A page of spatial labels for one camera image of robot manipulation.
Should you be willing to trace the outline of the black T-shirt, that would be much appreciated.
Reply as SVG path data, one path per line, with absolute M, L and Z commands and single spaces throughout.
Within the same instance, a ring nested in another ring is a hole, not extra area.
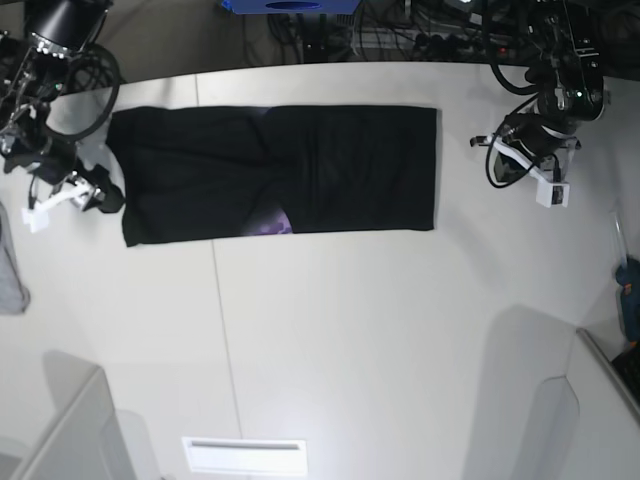
M 117 112 L 124 240 L 429 231 L 437 130 L 435 109 L 397 105 Z

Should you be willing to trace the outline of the grey cloth at left edge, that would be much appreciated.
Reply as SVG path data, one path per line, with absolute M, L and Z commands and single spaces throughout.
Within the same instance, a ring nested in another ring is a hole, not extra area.
M 12 242 L 9 218 L 1 205 L 1 314 L 21 315 L 27 310 L 31 298 L 29 290 L 21 282 L 17 258 Z

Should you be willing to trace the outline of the power strip with plugs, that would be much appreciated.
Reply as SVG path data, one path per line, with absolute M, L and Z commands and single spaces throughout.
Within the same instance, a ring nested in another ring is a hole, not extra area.
M 429 61 L 457 61 L 483 57 L 485 49 L 478 35 L 459 37 L 454 34 L 424 34 L 415 37 L 412 54 Z

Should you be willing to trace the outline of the blue glue gun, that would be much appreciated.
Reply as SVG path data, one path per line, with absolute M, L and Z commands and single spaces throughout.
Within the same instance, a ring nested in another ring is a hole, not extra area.
M 630 344 L 637 344 L 639 342 L 639 260 L 629 253 L 618 210 L 614 209 L 611 215 L 620 257 L 614 271 L 614 279 L 619 286 L 621 329 Z

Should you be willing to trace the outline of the black keyboard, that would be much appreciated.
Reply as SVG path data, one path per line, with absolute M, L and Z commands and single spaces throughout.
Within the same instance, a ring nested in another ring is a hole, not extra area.
M 618 355 L 612 365 L 633 398 L 640 402 L 640 351 L 636 346 Z

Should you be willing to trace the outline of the grey partition panel right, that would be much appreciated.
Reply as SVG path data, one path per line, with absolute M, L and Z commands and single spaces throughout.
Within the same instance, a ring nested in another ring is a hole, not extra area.
M 615 370 L 612 363 L 607 359 L 602 349 L 586 329 L 577 329 L 576 336 L 603 371 L 608 383 L 616 391 L 618 398 L 624 403 L 627 413 L 634 420 L 636 426 L 639 426 L 639 402 L 635 399 L 621 375 Z

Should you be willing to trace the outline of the grey partition panel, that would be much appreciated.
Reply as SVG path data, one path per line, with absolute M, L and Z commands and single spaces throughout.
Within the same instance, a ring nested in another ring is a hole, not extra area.
M 137 477 L 105 372 L 86 378 L 41 433 L 25 448 L 1 439 L 3 479 L 135 479 Z
M 586 329 L 577 329 L 576 336 L 603 371 L 608 383 L 616 391 L 618 398 L 624 403 L 627 413 L 634 420 L 636 426 L 639 426 L 639 402 L 635 399 L 621 375 L 615 370 L 612 363 L 607 359 L 602 349 Z

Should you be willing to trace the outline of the blue plastic box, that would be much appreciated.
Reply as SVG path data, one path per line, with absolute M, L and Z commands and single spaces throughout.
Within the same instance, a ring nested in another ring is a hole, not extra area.
M 359 0 L 228 0 L 222 6 L 239 15 L 352 14 Z

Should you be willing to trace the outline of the grey partition panel left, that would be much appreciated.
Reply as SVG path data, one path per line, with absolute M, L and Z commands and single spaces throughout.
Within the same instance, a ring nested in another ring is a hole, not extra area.
M 3 479 L 135 479 L 137 477 L 105 372 L 86 378 L 41 433 L 25 448 L 1 439 Z

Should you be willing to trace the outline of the white label plate with slot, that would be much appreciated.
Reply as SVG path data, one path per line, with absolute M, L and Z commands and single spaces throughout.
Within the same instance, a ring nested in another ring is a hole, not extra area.
M 303 440 L 183 437 L 182 444 L 194 473 L 302 477 L 309 471 Z

